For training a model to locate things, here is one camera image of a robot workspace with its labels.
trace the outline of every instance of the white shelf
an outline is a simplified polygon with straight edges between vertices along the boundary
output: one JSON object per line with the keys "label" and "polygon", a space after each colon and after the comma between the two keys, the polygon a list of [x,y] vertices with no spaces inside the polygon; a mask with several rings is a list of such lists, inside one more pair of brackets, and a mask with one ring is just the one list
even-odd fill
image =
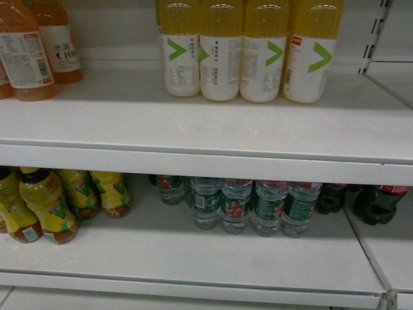
{"label": "white shelf", "polygon": [[413,111],[363,76],[331,74],[315,105],[259,105],[172,98],[160,71],[92,70],[55,99],[0,102],[0,164],[413,185],[411,128]]}
{"label": "white shelf", "polygon": [[0,284],[369,309],[385,291],[343,212],[316,214],[300,239],[250,227],[232,236],[199,230],[184,204],[163,205],[146,176],[131,187],[129,216],[101,212],[66,245],[2,236]]}

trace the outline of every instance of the green label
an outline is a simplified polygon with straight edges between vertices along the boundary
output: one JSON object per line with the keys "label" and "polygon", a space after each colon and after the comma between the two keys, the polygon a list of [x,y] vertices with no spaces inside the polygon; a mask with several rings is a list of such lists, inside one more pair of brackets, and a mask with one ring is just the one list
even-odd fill
{"label": "green label", "polygon": [[308,220],[316,206],[317,200],[314,201],[298,201],[293,199],[291,195],[287,195],[285,198],[284,213],[291,217],[293,220],[305,221]]}
{"label": "green label", "polygon": [[245,199],[228,198],[224,194],[221,195],[221,211],[233,218],[240,218],[247,215],[250,210],[251,195]]}
{"label": "green label", "polygon": [[283,215],[284,201],[266,201],[258,198],[257,204],[254,207],[254,212],[263,220],[274,221],[279,220]]}

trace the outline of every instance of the juice bottle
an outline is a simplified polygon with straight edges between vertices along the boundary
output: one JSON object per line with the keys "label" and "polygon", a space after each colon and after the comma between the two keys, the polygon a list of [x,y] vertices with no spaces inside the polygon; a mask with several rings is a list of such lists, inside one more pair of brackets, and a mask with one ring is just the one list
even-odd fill
{"label": "juice bottle", "polygon": [[298,3],[283,86],[286,98],[313,103],[322,96],[343,11],[343,0]]}
{"label": "juice bottle", "polygon": [[209,100],[234,99],[239,90],[242,0],[202,0],[201,91]]}
{"label": "juice bottle", "polygon": [[278,94],[287,41],[288,0],[248,0],[245,10],[241,95],[269,102]]}
{"label": "juice bottle", "polygon": [[59,178],[47,169],[20,169],[20,195],[39,218],[43,236],[56,244],[69,242],[76,236],[78,223],[67,207]]}
{"label": "juice bottle", "polygon": [[19,178],[8,167],[0,167],[0,215],[9,235],[22,243],[42,235],[40,222],[19,194]]}
{"label": "juice bottle", "polygon": [[63,184],[69,209],[81,220],[94,217],[100,202],[89,173],[70,169],[56,169],[55,173]]}
{"label": "juice bottle", "polygon": [[36,20],[21,0],[0,0],[0,56],[18,100],[57,95]]}
{"label": "juice bottle", "polygon": [[52,67],[56,83],[73,83],[83,79],[69,17],[57,0],[33,0],[30,7]]}
{"label": "juice bottle", "polygon": [[199,1],[161,0],[165,85],[173,96],[199,93]]}
{"label": "juice bottle", "polygon": [[132,201],[126,188],[125,175],[120,172],[90,171],[101,193],[102,208],[111,218],[129,214]]}

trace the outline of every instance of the yellow label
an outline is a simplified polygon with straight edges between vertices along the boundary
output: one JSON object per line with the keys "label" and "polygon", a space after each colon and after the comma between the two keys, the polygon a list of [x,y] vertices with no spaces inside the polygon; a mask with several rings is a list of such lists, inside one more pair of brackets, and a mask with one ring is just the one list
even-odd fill
{"label": "yellow label", "polygon": [[76,231],[75,216],[69,211],[59,178],[51,172],[36,184],[20,182],[20,195],[39,218],[42,229],[57,232]]}

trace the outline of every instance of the yellow liquid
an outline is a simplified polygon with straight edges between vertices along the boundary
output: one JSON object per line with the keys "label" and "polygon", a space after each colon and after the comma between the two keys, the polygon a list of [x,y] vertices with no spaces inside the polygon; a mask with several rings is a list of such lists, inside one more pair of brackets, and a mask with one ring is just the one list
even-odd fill
{"label": "yellow liquid", "polygon": [[202,0],[201,34],[210,37],[243,35],[243,0]]}
{"label": "yellow liquid", "polygon": [[159,18],[163,34],[188,35],[199,33],[199,1],[160,0]]}
{"label": "yellow liquid", "polygon": [[245,35],[247,37],[285,37],[288,26],[288,7],[288,0],[249,0],[245,10]]}

